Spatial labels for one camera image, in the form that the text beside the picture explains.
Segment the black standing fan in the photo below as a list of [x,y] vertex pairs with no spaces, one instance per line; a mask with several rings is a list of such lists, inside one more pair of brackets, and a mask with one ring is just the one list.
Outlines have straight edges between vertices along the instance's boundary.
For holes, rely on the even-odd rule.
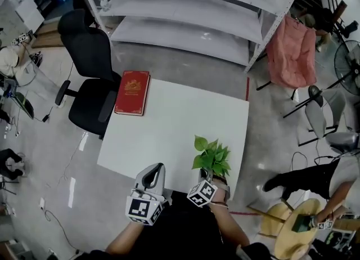
[[349,93],[360,96],[360,42],[348,40],[336,50],[334,70],[337,81],[327,89],[341,84]]

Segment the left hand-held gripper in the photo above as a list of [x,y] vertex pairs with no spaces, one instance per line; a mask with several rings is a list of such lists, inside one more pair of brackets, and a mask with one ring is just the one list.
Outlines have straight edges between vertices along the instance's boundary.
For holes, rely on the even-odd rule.
[[163,211],[165,197],[139,189],[163,189],[165,166],[156,163],[148,166],[136,176],[135,189],[127,196],[125,215],[143,225],[154,225]]

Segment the black office chair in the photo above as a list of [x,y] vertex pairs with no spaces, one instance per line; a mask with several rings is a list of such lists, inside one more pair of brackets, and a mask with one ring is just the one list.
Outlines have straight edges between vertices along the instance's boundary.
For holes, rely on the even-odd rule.
[[78,91],[66,80],[60,87],[55,104],[65,96],[73,97],[69,120],[79,128],[103,139],[113,112],[121,76],[113,71],[111,46],[106,33],[85,22],[83,9],[64,14],[57,30],[79,75],[86,78]]

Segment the white metal shelving unit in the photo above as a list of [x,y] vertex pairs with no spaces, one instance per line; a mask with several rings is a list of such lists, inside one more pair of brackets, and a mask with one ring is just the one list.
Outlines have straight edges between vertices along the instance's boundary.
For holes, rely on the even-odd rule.
[[251,69],[294,0],[88,0],[112,42],[199,53]]

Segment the light wooden stool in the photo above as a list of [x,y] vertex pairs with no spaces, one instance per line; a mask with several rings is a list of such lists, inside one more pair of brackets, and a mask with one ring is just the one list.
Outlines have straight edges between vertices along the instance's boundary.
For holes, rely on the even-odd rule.
[[258,234],[272,239],[275,239],[279,235],[280,230],[294,210],[293,207],[283,199],[280,203],[270,207],[266,212],[255,209],[251,205],[248,205],[247,209],[262,216]]

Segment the green potted plant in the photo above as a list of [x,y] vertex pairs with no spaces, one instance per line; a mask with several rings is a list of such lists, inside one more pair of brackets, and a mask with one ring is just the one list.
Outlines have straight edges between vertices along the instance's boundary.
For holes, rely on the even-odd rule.
[[193,159],[192,169],[201,169],[211,173],[213,177],[227,182],[231,170],[228,156],[231,151],[218,140],[209,142],[206,138],[195,135],[194,148],[199,153]]

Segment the dark green box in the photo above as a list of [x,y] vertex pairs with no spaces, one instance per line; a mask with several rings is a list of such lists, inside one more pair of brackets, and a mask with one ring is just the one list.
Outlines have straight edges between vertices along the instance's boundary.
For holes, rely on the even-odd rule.
[[313,222],[315,216],[300,214],[297,216],[295,223],[292,227],[293,232],[307,232],[315,227]]

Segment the person's black clothing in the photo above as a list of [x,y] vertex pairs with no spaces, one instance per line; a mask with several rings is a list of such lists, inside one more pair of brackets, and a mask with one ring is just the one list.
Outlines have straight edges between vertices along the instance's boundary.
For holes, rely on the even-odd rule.
[[154,225],[144,225],[128,254],[93,250],[78,260],[271,260],[262,243],[237,248],[227,244],[209,205],[196,207],[180,192],[172,198],[172,205],[164,208]]

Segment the person's right forearm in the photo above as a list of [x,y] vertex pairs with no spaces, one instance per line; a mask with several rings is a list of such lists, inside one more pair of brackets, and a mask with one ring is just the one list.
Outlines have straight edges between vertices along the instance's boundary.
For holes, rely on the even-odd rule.
[[233,248],[237,248],[239,245],[242,247],[248,246],[250,245],[249,238],[230,214],[226,207],[225,196],[226,192],[223,189],[218,189],[209,204],[222,238]]

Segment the red hardcover book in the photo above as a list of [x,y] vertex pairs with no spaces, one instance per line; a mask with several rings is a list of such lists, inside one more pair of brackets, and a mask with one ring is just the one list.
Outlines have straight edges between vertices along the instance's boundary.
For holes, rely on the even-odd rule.
[[142,116],[150,84],[148,71],[126,70],[121,78],[114,113]]

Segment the person's left forearm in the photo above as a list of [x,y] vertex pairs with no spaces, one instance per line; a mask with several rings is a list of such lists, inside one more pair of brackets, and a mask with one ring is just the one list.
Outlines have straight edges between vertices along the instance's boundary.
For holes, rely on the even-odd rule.
[[108,245],[105,252],[111,255],[128,254],[132,250],[143,229],[143,224],[130,222],[126,228]]

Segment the black round device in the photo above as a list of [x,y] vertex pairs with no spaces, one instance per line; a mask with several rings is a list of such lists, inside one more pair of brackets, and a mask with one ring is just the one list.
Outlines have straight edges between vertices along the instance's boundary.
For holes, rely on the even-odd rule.
[[40,67],[41,63],[42,63],[42,57],[43,55],[41,54],[41,52],[36,52],[36,53],[32,53],[29,55],[31,61],[37,66]]

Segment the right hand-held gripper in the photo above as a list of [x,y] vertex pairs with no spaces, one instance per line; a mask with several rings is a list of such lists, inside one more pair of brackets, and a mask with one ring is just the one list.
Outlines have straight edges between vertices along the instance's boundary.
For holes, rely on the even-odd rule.
[[199,183],[189,191],[187,199],[197,207],[203,207],[208,205],[213,200],[217,190],[221,189],[226,193],[225,199],[228,200],[230,197],[230,187],[212,180],[213,171],[208,171],[207,173],[206,170],[201,168],[199,170]]

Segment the grey folding chair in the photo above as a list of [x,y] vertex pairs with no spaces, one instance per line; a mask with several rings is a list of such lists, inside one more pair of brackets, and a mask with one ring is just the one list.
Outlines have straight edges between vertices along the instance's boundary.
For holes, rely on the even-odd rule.
[[357,153],[360,151],[360,133],[335,132],[325,137],[330,148],[338,154]]
[[[335,133],[338,130],[340,119],[347,102],[345,94],[340,88],[319,89],[317,86],[311,85],[308,87],[308,95],[309,98],[307,100],[303,101],[295,109],[283,116],[285,119],[302,107],[305,107],[305,116],[311,127],[309,132],[313,132],[316,137],[306,142],[298,143],[299,147],[316,142],[331,133]],[[331,126],[327,126],[326,118],[323,113],[324,104],[328,104],[331,111]]]

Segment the brown wooden post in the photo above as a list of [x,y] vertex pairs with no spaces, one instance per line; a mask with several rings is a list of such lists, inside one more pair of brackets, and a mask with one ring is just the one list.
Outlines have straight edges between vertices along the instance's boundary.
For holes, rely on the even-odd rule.
[[334,24],[341,18],[347,6],[348,5],[343,0],[340,1],[337,8],[335,8],[335,11],[332,14],[332,22]]

